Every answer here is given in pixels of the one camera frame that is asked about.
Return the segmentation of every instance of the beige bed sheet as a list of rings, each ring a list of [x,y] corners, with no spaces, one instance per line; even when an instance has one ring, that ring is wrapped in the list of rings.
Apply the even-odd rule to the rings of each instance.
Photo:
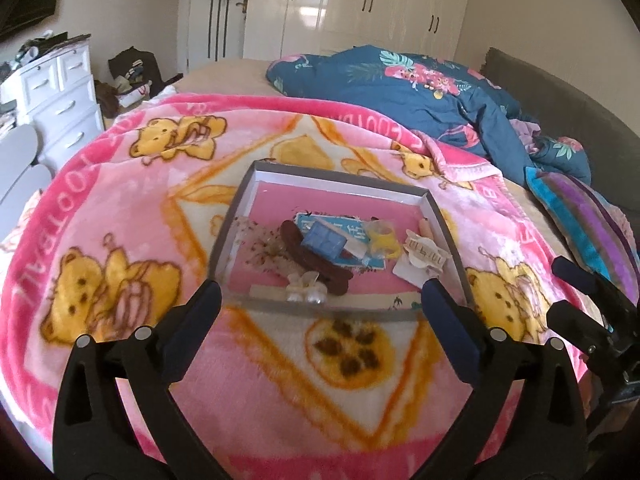
[[[264,76],[269,64],[268,61],[254,59],[226,59],[212,62],[189,73],[175,84],[175,88],[178,92],[199,94],[277,96],[280,93],[269,84]],[[531,218],[554,252],[559,256],[572,259],[564,243],[564,238],[533,195],[513,182],[508,180],[505,182],[513,197],[522,206],[527,216]],[[586,296],[582,296],[582,298],[591,317],[602,323],[602,317],[593,301]]]

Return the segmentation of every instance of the white wardrobe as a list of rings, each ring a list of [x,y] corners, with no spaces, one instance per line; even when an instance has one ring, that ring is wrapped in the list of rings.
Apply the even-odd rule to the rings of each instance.
[[[244,57],[334,54],[375,44],[453,59],[467,0],[249,0]]]

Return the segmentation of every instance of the metal screw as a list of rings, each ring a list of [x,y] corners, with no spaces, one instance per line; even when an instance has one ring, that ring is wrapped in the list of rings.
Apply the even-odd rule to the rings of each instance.
[[[78,339],[76,339],[76,346],[78,348],[84,348],[91,342],[91,336],[84,334],[81,335]]]
[[[552,337],[550,341],[551,341],[551,346],[556,350],[564,349],[564,342],[562,341],[562,339],[557,337]]]
[[[507,341],[507,333],[501,328],[492,328],[489,335],[494,341]]]
[[[144,341],[145,339],[149,339],[153,331],[148,326],[141,326],[136,330],[135,336],[139,341]]]

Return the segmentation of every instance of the beige wall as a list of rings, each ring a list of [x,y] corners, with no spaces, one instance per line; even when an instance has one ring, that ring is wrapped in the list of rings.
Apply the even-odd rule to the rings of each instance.
[[[51,28],[69,36],[91,33],[94,77],[109,82],[107,60],[130,46],[156,55],[162,78],[177,73],[178,0],[58,0],[56,16],[0,43],[0,59]]]
[[[562,78],[640,135],[640,32],[620,0],[469,0],[456,61],[494,46]]]

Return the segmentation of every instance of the paw print circle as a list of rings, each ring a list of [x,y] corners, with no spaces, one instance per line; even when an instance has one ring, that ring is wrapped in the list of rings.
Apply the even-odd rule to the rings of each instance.
[[[387,380],[394,348],[385,330],[373,322],[321,319],[306,332],[306,358],[331,386],[357,390]]]

